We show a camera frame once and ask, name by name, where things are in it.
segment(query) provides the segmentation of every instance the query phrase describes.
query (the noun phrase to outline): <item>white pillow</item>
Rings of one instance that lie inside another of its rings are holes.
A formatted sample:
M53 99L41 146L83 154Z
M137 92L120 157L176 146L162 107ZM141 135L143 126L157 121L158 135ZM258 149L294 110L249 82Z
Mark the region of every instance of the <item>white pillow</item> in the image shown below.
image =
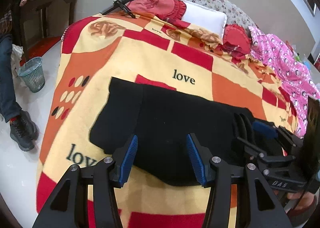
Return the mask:
M223 38L227 15L199 4L181 0L187 5L187 10L181 20L203 27Z

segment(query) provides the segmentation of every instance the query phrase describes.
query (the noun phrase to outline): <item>red pillow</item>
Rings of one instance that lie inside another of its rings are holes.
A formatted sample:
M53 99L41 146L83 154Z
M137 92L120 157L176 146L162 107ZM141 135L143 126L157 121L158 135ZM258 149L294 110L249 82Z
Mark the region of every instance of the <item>red pillow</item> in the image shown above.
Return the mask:
M229 42L231 45L238 46L243 50L244 54L250 53L251 41L243 27L233 24L227 25L224 29L223 43Z
M136 12L151 13L160 19L181 19L187 6L181 0L134 0L128 8Z

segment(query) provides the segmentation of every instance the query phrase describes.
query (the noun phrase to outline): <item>trash can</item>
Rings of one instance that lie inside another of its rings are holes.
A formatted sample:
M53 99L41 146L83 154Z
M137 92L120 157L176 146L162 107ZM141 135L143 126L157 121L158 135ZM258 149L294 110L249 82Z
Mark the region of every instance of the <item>trash can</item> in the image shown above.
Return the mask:
M18 70L18 76L23 79L30 91L38 92L45 84L42 58L34 57L21 66Z

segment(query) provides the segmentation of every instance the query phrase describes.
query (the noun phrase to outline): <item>dark jeans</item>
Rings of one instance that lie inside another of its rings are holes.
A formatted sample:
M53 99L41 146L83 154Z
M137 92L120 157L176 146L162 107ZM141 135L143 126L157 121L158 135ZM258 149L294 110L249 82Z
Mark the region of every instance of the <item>dark jeans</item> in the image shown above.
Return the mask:
M11 71L12 35L0 35L0 114L8 122L20 115L21 107L16 102Z

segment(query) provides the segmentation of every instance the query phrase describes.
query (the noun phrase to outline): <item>foot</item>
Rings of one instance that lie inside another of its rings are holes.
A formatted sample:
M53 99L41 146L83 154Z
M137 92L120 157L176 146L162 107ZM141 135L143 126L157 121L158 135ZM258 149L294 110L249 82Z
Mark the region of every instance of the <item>foot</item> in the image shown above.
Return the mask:
M31 121L30 115L27 111L21 110L21 122L27 131L28 135L31 139L36 140L39 136L39 132L37 130L36 124Z
M18 143L22 151L29 151L35 147L20 117L10 123L10 137Z

